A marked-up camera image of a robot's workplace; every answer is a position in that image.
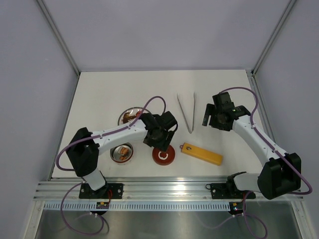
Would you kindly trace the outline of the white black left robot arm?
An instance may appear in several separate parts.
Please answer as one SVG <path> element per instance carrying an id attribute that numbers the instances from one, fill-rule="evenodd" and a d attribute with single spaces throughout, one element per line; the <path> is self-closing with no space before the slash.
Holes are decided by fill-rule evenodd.
<path id="1" fill-rule="evenodd" d="M 104 152 L 131 141 L 141 141 L 149 147 L 167 151 L 178 123 L 171 112 L 161 115 L 140 113 L 130 122 L 110 130 L 90 132 L 79 129 L 66 149 L 76 175 L 86 181 L 96 198 L 103 198 L 108 184 L 98 169 L 98 158 Z"/>

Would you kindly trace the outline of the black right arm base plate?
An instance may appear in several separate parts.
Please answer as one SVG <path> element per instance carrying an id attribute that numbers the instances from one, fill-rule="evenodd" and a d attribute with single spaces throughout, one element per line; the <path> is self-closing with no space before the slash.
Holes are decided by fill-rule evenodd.
<path id="1" fill-rule="evenodd" d="M 243 200 L 248 191 L 238 190 L 228 183 L 210 183 L 205 188 L 210 191 L 212 199 L 238 199 Z"/>

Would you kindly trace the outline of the metal tongs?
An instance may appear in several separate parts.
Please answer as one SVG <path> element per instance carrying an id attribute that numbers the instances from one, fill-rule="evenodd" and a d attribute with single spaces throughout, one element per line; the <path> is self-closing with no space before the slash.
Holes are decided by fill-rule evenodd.
<path id="1" fill-rule="evenodd" d="M 178 103 L 179 109 L 181 111 L 184 123 L 185 123 L 186 128 L 187 128 L 187 131 L 189 134 L 192 134 L 194 131 L 194 125 L 195 125 L 196 93 L 195 92 L 192 93 L 192 118 L 191 118 L 191 122 L 189 122 L 187 120 L 186 111 L 184 110 L 184 107 L 182 105 L 180 95 L 176 94 L 176 98 L 177 98 L 177 103 Z"/>

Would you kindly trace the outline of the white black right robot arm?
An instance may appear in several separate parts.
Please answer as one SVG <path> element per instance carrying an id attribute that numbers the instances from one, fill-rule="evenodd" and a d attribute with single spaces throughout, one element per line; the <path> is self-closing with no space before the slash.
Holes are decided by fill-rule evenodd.
<path id="1" fill-rule="evenodd" d="M 275 145 L 254 124 L 251 113 L 244 106 L 223 108 L 207 104 L 202 124 L 223 131 L 234 131 L 248 144 L 262 164 L 259 174 L 239 172 L 228 176 L 226 191 L 229 196 L 238 197 L 243 192 L 253 191 L 271 200 L 300 189 L 300 157 Z"/>

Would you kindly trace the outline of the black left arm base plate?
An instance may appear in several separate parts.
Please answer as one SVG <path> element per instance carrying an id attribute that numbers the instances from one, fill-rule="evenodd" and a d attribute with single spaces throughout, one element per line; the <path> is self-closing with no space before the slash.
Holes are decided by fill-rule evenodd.
<path id="1" fill-rule="evenodd" d="M 106 186 L 98 190 L 93 190 L 88 183 L 84 183 L 80 187 L 80 199 L 122 199 L 123 195 L 122 183 L 108 183 Z"/>

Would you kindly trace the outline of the orange shrimp food piece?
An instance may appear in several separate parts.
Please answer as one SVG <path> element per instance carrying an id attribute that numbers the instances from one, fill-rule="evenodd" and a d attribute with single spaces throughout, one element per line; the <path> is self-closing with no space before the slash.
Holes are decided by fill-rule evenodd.
<path id="1" fill-rule="evenodd" d="M 130 149 L 129 148 L 125 148 L 125 147 L 121 147 L 121 149 L 119 150 L 119 155 L 120 155 L 120 160 L 124 161 L 126 160 L 129 155 L 130 155 Z"/>

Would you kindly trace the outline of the red round lunch box lid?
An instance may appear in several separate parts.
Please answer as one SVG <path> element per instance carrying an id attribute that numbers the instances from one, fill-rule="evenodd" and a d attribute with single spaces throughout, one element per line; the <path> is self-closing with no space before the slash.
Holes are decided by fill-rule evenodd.
<path id="1" fill-rule="evenodd" d="M 157 148 L 154 148 L 152 151 L 152 158 L 154 162 L 160 166 L 168 166 L 175 159 L 175 150 L 169 145 L 167 151 L 160 151 Z"/>

